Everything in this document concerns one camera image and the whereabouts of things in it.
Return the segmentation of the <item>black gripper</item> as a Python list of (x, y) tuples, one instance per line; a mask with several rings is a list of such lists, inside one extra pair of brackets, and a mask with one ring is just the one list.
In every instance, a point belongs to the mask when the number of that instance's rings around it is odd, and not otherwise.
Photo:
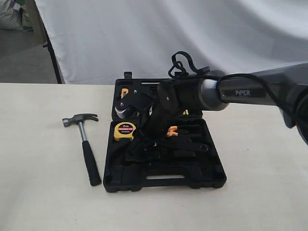
[(160, 105), (146, 106), (141, 114), (139, 133), (128, 147), (129, 153), (143, 153), (156, 146), (156, 140), (166, 136), (180, 110), (163, 109)]

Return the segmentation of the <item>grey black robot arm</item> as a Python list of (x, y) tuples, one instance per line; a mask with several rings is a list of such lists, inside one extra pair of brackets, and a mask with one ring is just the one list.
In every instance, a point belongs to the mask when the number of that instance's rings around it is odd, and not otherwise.
[(144, 151), (167, 135), (184, 110), (221, 111), (231, 103), (271, 105), (285, 125), (308, 139), (308, 65), (289, 65), (254, 73), (183, 76), (161, 81), (146, 108), (130, 150)]

